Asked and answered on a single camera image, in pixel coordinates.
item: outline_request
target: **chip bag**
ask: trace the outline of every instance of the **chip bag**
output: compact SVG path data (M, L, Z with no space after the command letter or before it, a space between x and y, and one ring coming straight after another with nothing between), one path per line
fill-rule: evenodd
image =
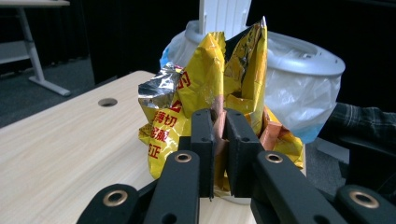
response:
M231 56L227 62L226 47L223 32L209 33L196 48L185 68L180 71L175 68L173 71L166 70L171 68L168 64L165 70L169 74L177 74L178 82L174 82L172 86L175 88L173 94L168 93L168 96L172 95L172 101L166 103L166 106L150 105L149 103L155 101L151 98L156 97L141 95L139 86L139 103L148 118L148 124L139 130L139 139L148 145L148 166L154 178L160 177L167 156L177 150L179 137L191 135L191 115L196 110L211 108L216 114L216 120L213 120L216 138L215 185L220 189L227 190L222 183L226 176L223 169L226 162L223 149L227 144L227 139L221 139L226 113L224 107L243 113L258 137L265 133L265 19L248 28L233 49L227 49L232 52L228 52ZM275 142L275 145L279 145L276 150L282 152L286 148L280 140L295 146L291 153L293 157L302 154L301 141L291 133L287 137L280 136L279 141ZM294 161L300 164L301 157Z

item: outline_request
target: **wooden table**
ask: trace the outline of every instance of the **wooden table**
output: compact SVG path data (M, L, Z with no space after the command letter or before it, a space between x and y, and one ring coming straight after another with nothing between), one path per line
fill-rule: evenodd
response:
M29 77L34 83L55 91L62 96L70 95L70 91L56 84L48 82L43 74L40 59L38 58L35 41L30 32L29 22L24 9L26 7L67 7L70 6L68 1L62 0L0 0L0 7L14 7L17 10L21 22L24 40L0 44L0 64L11 63L20 60L29 59L32 63L35 75Z
M76 223L99 190L150 183L137 85L152 76L134 72L0 129L0 223ZM107 98L117 104L98 104ZM200 223L255 223L249 205L200 203Z

